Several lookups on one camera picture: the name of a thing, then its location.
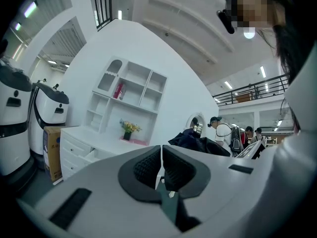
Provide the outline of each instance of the cabinet drawer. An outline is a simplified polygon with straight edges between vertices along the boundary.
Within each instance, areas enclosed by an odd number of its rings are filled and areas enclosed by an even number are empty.
[[[63,132],[60,138],[60,146],[72,154],[82,157],[91,152],[91,147],[89,145],[86,145]]]

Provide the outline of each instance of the railing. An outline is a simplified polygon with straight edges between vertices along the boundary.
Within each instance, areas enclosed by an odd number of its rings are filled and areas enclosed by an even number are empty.
[[[225,106],[246,101],[258,100],[284,94],[288,88],[286,75],[270,78],[255,84],[214,95],[218,106]]]
[[[112,0],[95,0],[97,12],[97,30],[101,30],[112,21]]]

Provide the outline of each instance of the white curved wall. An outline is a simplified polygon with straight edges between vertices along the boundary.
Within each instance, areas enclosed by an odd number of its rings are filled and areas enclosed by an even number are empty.
[[[205,85],[167,43],[139,23],[114,20],[87,42],[62,79],[59,90],[70,99],[68,125],[82,123],[97,77],[112,56],[168,77],[151,145],[167,144],[194,113],[201,112],[206,119],[218,115],[219,108]],[[214,140],[215,130],[207,128],[206,136]]]

